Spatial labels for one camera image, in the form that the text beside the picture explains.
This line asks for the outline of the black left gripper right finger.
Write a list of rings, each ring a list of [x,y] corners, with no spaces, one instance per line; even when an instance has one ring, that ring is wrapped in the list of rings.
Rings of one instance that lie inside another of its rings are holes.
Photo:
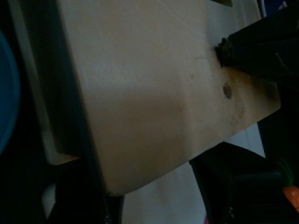
[[[205,224],[299,224],[299,212],[283,194],[277,165],[231,143],[190,160],[204,201]]]

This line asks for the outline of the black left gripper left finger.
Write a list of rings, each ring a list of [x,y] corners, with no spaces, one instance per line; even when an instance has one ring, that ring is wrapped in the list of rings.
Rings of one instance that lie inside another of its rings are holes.
[[[109,197],[96,185],[85,161],[77,160],[56,182],[46,224],[121,224],[124,197]]]

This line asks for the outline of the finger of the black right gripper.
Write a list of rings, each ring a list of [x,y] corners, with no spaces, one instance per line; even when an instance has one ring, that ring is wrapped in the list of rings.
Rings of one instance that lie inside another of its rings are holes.
[[[216,53],[223,67],[299,86],[299,17],[259,20],[221,39]]]

